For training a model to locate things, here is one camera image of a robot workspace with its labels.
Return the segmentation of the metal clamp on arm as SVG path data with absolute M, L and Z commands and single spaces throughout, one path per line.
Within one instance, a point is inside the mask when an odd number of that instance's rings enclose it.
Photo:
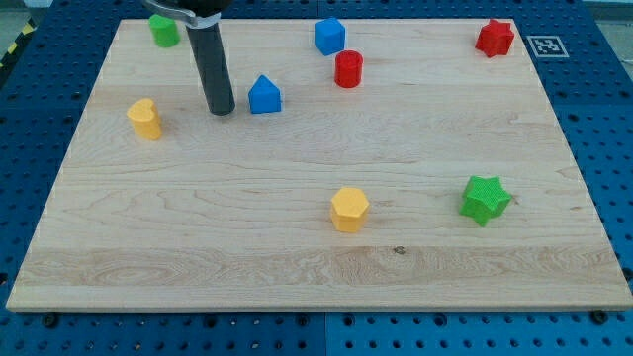
M 188 28 L 200 30 L 216 25 L 232 0 L 140 0 L 153 14 L 183 22 Z

